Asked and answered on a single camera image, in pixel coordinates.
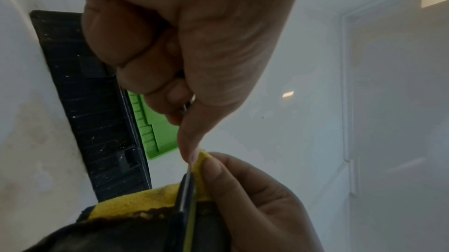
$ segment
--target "brown stain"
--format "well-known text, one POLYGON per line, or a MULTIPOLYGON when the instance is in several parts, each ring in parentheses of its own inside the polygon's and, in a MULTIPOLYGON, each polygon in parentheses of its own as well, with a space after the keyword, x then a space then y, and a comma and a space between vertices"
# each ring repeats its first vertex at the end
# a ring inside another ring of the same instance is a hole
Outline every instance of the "brown stain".
MULTIPOLYGON (((398 7, 401 7, 398 12, 370 21, 369 24, 350 27, 351 65, 353 68, 360 65, 364 48, 379 39, 398 35, 411 38, 422 37, 423 34, 432 33, 433 30, 440 28, 442 24, 448 24, 449 1, 421 8, 421 0, 402 0, 395 3, 393 8, 398 7)), ((353 19, 353 23, 350 25, 353 25, 354 22, 357 22, 357 19, 353 19)))
POLYGON ((80 212, 87 173, 78 147, 68 121, 38 96, 20 106, 0 157, 2 251, 28 248, 80 212), (48 190, 39 190, 38 166, 51 176, 48 190))

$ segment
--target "green tray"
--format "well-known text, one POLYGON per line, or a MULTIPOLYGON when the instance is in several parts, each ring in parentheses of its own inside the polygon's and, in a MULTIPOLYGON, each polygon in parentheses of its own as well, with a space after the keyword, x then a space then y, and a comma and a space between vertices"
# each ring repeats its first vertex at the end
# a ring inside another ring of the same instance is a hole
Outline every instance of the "green tray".
POLYGON ((155 159, 178 148, 178 127, 151 110, 141 95, 128 92, 147 159, 155 159))

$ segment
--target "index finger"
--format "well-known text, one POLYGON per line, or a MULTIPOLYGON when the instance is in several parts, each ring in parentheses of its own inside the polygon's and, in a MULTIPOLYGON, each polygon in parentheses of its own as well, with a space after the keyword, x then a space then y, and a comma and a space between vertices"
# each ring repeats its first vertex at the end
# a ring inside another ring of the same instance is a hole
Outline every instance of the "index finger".
POLYGON ((247 162, 224 153, 210 152, 209 154, 226 166, 256 207, 295 196, 276 179, 247 162))

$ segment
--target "yellow fabric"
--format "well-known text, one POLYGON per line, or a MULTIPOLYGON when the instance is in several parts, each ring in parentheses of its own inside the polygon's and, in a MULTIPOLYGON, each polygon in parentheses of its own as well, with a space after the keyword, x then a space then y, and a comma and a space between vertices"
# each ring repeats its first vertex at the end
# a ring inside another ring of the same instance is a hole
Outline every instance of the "yellow fabric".
MULTIPOLYGON (((205 151, 200 151, 197 163, 192 168, 192 173, 196 181, 196 201, 211 201, 209 193, 204 185, 201 167, 203 162, 212 156, 205 151)), ((114 218, 129 216, 130 214, 173 207, 178 194, 179 183, 168 185, 162 188, 142 191, 130 195, 117 197, 99 203, 89 215, 89 220, 96 218, 114 218)))

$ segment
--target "skin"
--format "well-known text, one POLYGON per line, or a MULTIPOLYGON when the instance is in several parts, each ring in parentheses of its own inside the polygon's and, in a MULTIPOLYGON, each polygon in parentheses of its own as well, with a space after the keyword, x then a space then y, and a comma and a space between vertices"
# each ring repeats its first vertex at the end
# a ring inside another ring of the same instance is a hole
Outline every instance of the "skin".
POLYGON ((254 88, 294 1, 86 0, 83 30, 125 89, 180 126, 181 155, 194 162, 203 136, 254 88))
POLYGON ((203 177, 232 238, 235 252, 324 251, 300 200, 257 168, 211 153, 203 177))

